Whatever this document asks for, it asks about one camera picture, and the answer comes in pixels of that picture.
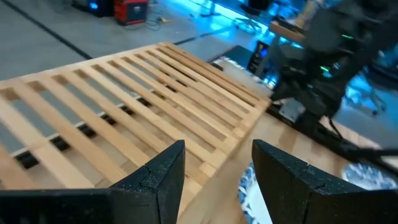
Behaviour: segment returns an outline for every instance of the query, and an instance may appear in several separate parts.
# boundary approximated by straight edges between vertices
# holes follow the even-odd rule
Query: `light wood plank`
[[[95,168],[112,183],[121,180],[127,174],[116,165],[100,148],[77,130],[53,106],[22,81],[14,85],[15,93],[21,97],[40,117],[56,129],[62,138],[78,150]]]
[[[0,120],[65,187],[90,188],[86,179],[23,115],[0,96]]]
[[[38,186],[27,175],[18,162],[12,158],[0,144],[0,180],[3,186],[11,190],[37,189]]]
[[[107,113],[119,124],[127,128],[137,138],[148,144],[157,152],[161,153],[168,147],[168,145],[160,140],[155,134],[148,131],[141,123],[137,122],[134,118],[119,109],[105,96],[103,96],[82,78],[80,78],[76,73],[63,73],[62,76],[83,94],[92,99],[93,102],[95,102],[102,110],[105,111],[105,113]],[[190,162],[193,160],[193,155],[190,152],[185,152],[185,158],[187,160],[185,163],[185,171],[187,172],[188,176],[198,182],[200,185],[204,185],[209,179],[209,176],[200,172],[200,170]]]
[[[137,64],[141,64],[143,61],[135,56],[131,56],[131,59],[136,62]],[[121,60],[121,59],[114,59],[113,60],[115,63],[118,65],[122,66],[125,68],[128,72],[130,72],[132,75],[134,75],[137,78],[140,78],[142,81],[144,81],[146,84],[150,85],[156,92],[160,93],[161,95],[165,96],[166,98],[172,100],[174,103],[178,104],[182,108],[186,109],[188,112],[199,118],[200,120],[204,121],[207,123],[209,126],[223,134],[224,136],[229,136],[232,134],[232,131],[220,124],[218,121],[216,121],[214,118],[209,116],[208,114],[202,112],[199,110],[196,106],[192,105],[191,103],[187,102],[185,99],[183,99],[180,95],[174,93],[173,91],[169,90],[162,84],[158,83],[156,80],[153,78],[149,77],[148,75],[142,73],[140,70],[137,68],[134,68],[132,65],[128,64],[127,62]],[[103,68],[109,72],[111,72],[112,76],[114,78],[117,78],[119,81],[123,82],[126,85],[131,86],[133,90],[135,90],[138,94],[142,95],[142,93],[139,93],[138,89],[142,89],[143,92],[150,93],[148,90],[146,90],[143,86],[135,82],[133,79],[129,78],[127,75],[123,74],[123,72],[120,72],[117,68],[112,67],[111,65],[103,65]],[[173,109],[172,106],[170,106],[168,103],[166,103],[164,100],[157,100],[158,98],[154,97],[149,97],[147,100],[150,101],[151,99],[156,100],[157,106],[159,106],[162,110],[164,110],[166,113],[168,113],[171,117],[174,117],[177,120],[181,119],[187,119],[188,123],[191,123],[190,126],[192,127],[192,130],[194,133],[197,133],[199,136],[203,137],[204,140],[206,141],[211,141],[209,142],[210,144],[216,144],[213,145],[214,147],[218,147],[220,144],[219,139],[215,138],[213,135],[211,135],[207,130],[202,128],[200,125],[194,123],[191,119],[183,115],[183,113],[178,112],[175,108]]]
[[[170,43],[164,43],[166,47],[169,49],[172,49],[174,52],[183,55],[185,58],[189,59],[191,61],[191,64],[196,64],[205,70],[207,70],[206,74],[212,73],[213,75],[209,75],[208,78],[214,78],[217,77],[219,79],[215,79],[218,81],[218,83],[222,83],[224,87],[229,90],[234,92],[237,96],[242,96],[244,99],[248,100],[250,103],[253,103],[254,105],[258,103],[258,101],[261,99],[258,97],[256,94],[254,94],[250,89],[248,89],[246,86],[244,86],[241,83],[238,83],[231,79],[231,77],[227,76],[227,74],[223,73],[222,71],[218,70],[217,68],[213,67],[209,63],[206,63],[203,60],[200,60],[199,58],[195,57],[194,55],[183,51],[182,49],[178,48],[174,44]]]
[[[177,60],[180,63],[180,66],[177,67],[178,69],[186,71],[187,74],[191,75],[194,79],[202,82],[203,84],[207,85],[214,91],[221,93],[222,95],[226,96],[227,98],[232,100],[237,105],[245,108],[246,110],[248,110],[248,111],[253,110],[253,106],[251,106],[247,102],[243,101],[236,95],[232,94],[230,91],[226,90],[222,84],[220,85],[217,81],[214,81],[214,80],[208,78],[207,77],[208,72],[204,71],[204,69],[202,69],[201,67],[192,64],[188,59],[185,59],[183,56],[171,51],[170,49],[161,48],[161,49],[159,49],[159,51],[166,54],[167,56]]]
[[[174,76],[176,76],[176,74],[179,73],[176,69],[168,66],[166,63],[161,62],[157,58],[155,58],[147,53],[140,53],[139,55],[144,57],[147,60],[150,60],[152,63],[159,66],[160,70],[164,70],[166,73],[172,74]],[[150,66],[148,63],[140,61],[139,65],[142,68],[145,68],[146,70],[151,72],[151,74],[155,75],[160,81],[170,85],[173,89],[177,90],[178,92],[183,93],[185,96],[187,96],[189,99],[193,100],[194,102],[197,102],[199,105],[202,105],[204,108],[206,108],[208,111],[210,111],[211,113],[213,113],[214,115],[216,115],[217,117],[222,119],[223,121],[226,121],[227,123],[229,123],[232,126],[235,126],[236,123],[238,122],[237,119],[235,119],[234,117],[232,117],[231,115],[226,113],[224,110],[222,110],[218,106],[215,106],[213,103],[211,103],[210,99],[206,99],[205,97],[203,97],[201,94],[198,94],[197,92],[193,93],[192,91],[189,90],[189,88],[179,84],[176,80],[174,80],[170,76],[164,74],[160,70]]]
[[[185,140],[186,147],[189,151],[191,151],[194,155],[199,157],[202,161],[208,162],[210,165],[214,167],[219,167],[220,164],[224,161],[225,157],[215,158],[212,157],[211,154],[200,145],[198,145],[195,141],[188,138],[184,133],[179,131],[177,128],[170,125],[164,119],[153,113],[149,108],[145,107],[137,100],[135,100],[132,96],[128,95],[125,91],[120,89],[117,85],[113,84],[109,81],[104,75],[100,74],[100,72],[96,71],[94,68],[89,66],[81,66],[80,67],[87,75],[89,75],[93,80],[99,83],[102,87],[110,91],[114,96],[119,98],[126,106],[132,109],[137,114],[144,117],[148,122],[150,122],[155,127],[159,128],[165,134],[170,136],[174,141],[183,139]]]
[[[93,110],[82,103],[75,95],[50,77],[41,79],[48,91],[54,94],[62,103],[67,105],[75,114],[91,127],[98,135],[103,137],[118,149],[124,156],[137,166],[143,166],[150,160],[130,140],[116,131],[110,124],[100,118]]]
[[[189,86],[189,87],[195,89],[196,91],[199,91],[201,94],[207,96],[208,99],[210,99],[214,103],[217,103],[223,109],[227,109],[228,111],[236,114],[237,116],[239,116],[241,118],[244,118],[247,115],[247,113],[245,113],[243,110],[241,110],[236,104],[234,104],[226,96],[216,94],[211,88],[207,87],[203,83],[199,83],[199,82],[192,80],[191,78],[188,78],[187,75],[189,77],[193,76],[189,72],[194,72],[194,71],[184,67],[180,62],[170,58],[169,56],[167,56],[166,54],[163,54],[162,52],[160,52],[158,50],[150,50],[147,53],[150,54],[151,56],[153,56],[154,58],[156,58],[156,60],[158,60],[160,63],[166,65],[166,68],[169,68],[168,70],[165,70],[166,72],[169,72],[171,75],[176,77],[180,82],[184,83],[186,86]],[[180,68],[180,70],[177,71],[176,69],[168,66],[168,64],[175,68]]]

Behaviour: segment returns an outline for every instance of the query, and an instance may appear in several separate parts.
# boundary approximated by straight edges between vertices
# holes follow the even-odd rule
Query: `gray floor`
[[[178,42],[233,26],[233,21],[223,16],[191,18],[190,14],[197,13],[200,8],[189,1],[162,1],[159,6],[153,7],[152,11],[157,14],[151,14],[151,17],[156,18],[161,14],[162,17],[171,21],[163,24],[158,31],[145,28],[126,30],[117,26],[113,18],[96,18],[66,5],[51,2],[58,1],[13,0],[13,3],[22,10],[92,57],[162,41]],[[0,30],[0,80],[84,60],[83,57],[1,2]],[[261,35],[255,36],[232,28],[219,34],[197,38],[181,44],[180,47],[202,59],[208,59],[234,45],[253,49],[258,39],[270,41],[269,38],[264,39]],[[349,106],[343,106],[337,120],[382,146],[398,146],[398,138],[396,138],[398,136],[398,106],[396,106],[398,96],[395,93],[382,91],[379,94],[388,103],[386,114],[375,119]],[[34,113],[30,113],[21,102],[16,102],[16,106],[27,114],[44,134],[52,133],[52,130],[43,122],[38,121],[40,119],[35,117]],[[72,113],[68,111],[65,113],[71,121],[78,121]],[[1,126],[0,141],[10,151],[21,147]]]

